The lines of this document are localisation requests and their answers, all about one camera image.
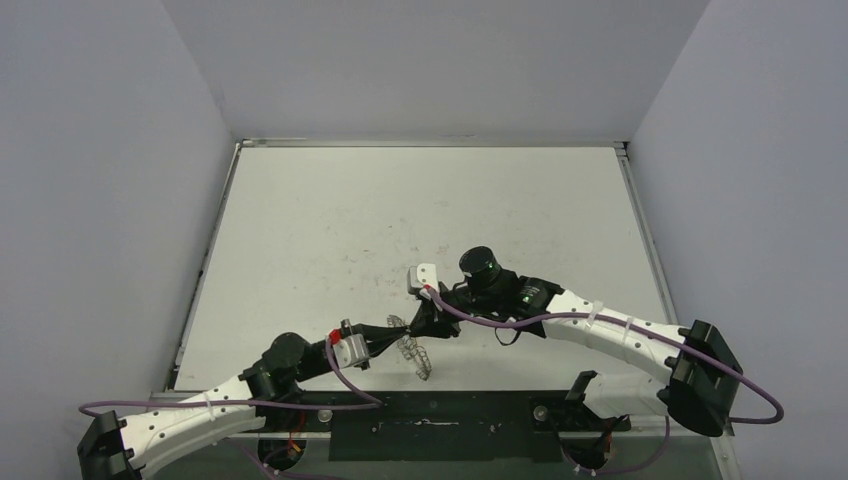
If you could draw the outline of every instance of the metal frame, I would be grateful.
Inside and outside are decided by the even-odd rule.
[[[670,324],[678,325],[678,317],[674,309],[674,304],[672,302],[671,293],[669,291],[668,282],[666,281],[665,274],[663,272],[662,264],[659,259],[659,255],[657,254],[656,246],[654,244],[653,237],[651,235],[650,228],[648,227],[647,221],[645,219],[645,213],[642,209],[642,204],[639,200],[639,195],[636,190],[636,185],[633,181],[633,174],[630,169],[630,160],[627,156],[627,150],[624,142],[614,142],[614,141],[598,141],[598,142],[563,142],[563,141],[550,141],[550,140],[504,140],[504,139],[486,139],[486,138],[477,138],[476,136],[456,136],[456,137],[440,137],[436,139],[430,140],[321,140],[321,139],[307,139],[307,138],[253,138],[253,139],[244,139],[239,142],[236,142],[235,149],[233,152],[232,161],[230,163],[229,171],[227,173],[227,179],[224,184],[224,188],[221,194],[221,201],[218,207],[218,214],[215,219],[215,224],[213,226],[212,232],[210,234],[208,246],[206,248],[206,252],[203,258],[203,263],[201,266],[200,275],[197,280],[197,285],[195,287],[194,293],[192,295],[191,304],[186,316],[185,326],[183,327],[183,332],[180,338],[180,344],[176,353],[176,357],[173,363],[173,368],[169,372],[168,376],[168,385],[166,385],[166,391],[164,393],[153,393],[151,395],[151,400],[165,400],[165,399],[174,399],[174,398],[187,398],[191,396],[191,392],[176,392],[173,389],[174,383],[176,381],[176,374],[179,371],[180,364],[182,362],[183,355],[185,353],[186,346],[188,344],[188,338],[191,333],[191,327],[194,322],[194,316],[197,309],[197,303],[200,299],[200,294],[203,290],[203,283],[206,278],[206,271],[209,266],[209,262],[212,257],[212,252],[215,247],[215,241],[217,239],[218,231],[221,225],[221,220],[223,219],[224,211],[226,209],[227,199],[229,197],[230,188],[232,186],[233,180],[235,178],[236,169],[238,167],[238,161],[241,154],[241,150],[243,148],[284,148],[284,147],[339,147],[339,148],[350,148],[350,147],[611,147],[616,151],[616,156],[618,157],[619,167],[621,169],[622,178],[624,180],[625,188],[627,189],[627,193],[630,197],[630,203],[633,207],[633,212],[636,217],[636,223],[639,226],[639,233],[642,237],[642,241],[645,245],[645,250],[648,255],[649,262],[651,264],[651,270],[653,272],[654,280],[657,285],[657,289],[660,294],[660,302],[663,306],[663,310],[665,311],[666,319]],[[630,432],[623,432],[626,435],[631,436],[639,436],[639,435],[650,435],[657,436],[662,435],[663,426],[660,425],[659,419],[646,419],[646,420],[636,420],[633,422],[633,429]],[[677,426],[676,424],[672,427],[672,434],[676,436],[681,435],[694,435],[694,433],[689,432],[688,430]],[[288,438],[288,433],[245,433],[236,435],[236,438],[281,438],[281,436],[285,436]],[[560,436],[580,436],[580,434],[569,434],[569,433],[561,433]],[[721,472],[722,478],[725,480],[741,480],[742,474],[739,469],[739,464],[736,459],[736,454],[733,449],[732,442],[732,430],[728,429],[728,432],[719,438],[714,438],[711,440],[713,446],[713,452],[716,457],[716,463],[718,464],[719,470]],[[327,433],[306,433],[306,434],[297,434],[294,438],[329,438],[329,434]]]

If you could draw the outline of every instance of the cable tie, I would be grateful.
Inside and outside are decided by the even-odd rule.
[[[215,409],[212,408],[212,401],[209,400],[209,394],[206,393],[206,392],[203,392],[203,398],[206,399],[206,409],[209,410],[209,421],[214,422],[215,421]]]
[[[600,300],[595,300],[595,303],[592,304],[592,311],[589,313],[589,316],[586,318],[586,325],[583,326],[583,332],[586,334],[586,337],[583,340],[583,344],[586,345],[587,348],[592,348],[589,345],[589,330],[595,325],[595,317],[601,313],[601,310],[604,309],[604,302]]]
[[[630,361],[627,360],[627,335],[630,334],[631,325],[633,325],[633,317],[627,317],[627,322],[624,325],[624,334],[621,335],[621,357],[628,365],[630,365]]]

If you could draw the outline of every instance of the black mounting plate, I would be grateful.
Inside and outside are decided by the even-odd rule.
[[[374,410],[335,411],[329,423],[307,413],[302,432],[328,432],[331,461],[486,461],[529,458],[561,462],[556,432],[602,432],[598,418],[567,390],[506,392],[369,392]],[[303,403],[358,404],[350,392],[307,392]],[[547,408],[543,421],[533,411]],[[616,430],[629,430],[622,422]]]

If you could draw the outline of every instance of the red wire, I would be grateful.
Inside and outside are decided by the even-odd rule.
[[[294,446],[294,438],[292,438],[292,435],[299,432],[301,429],[303,429],[303,426],[305,424],[306,424],[306,413],[300,412],[300,423],[297,425],[297,427],[294,428],[294,430],[289,431],[289,443],[288,443],[288,448],[286,448],[286,454],[290,454],[291,449]]]

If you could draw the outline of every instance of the red cap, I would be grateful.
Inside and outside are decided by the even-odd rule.
[[[330,332],[330,345],[335,345],[342,341],[342,332],[338,328]]]

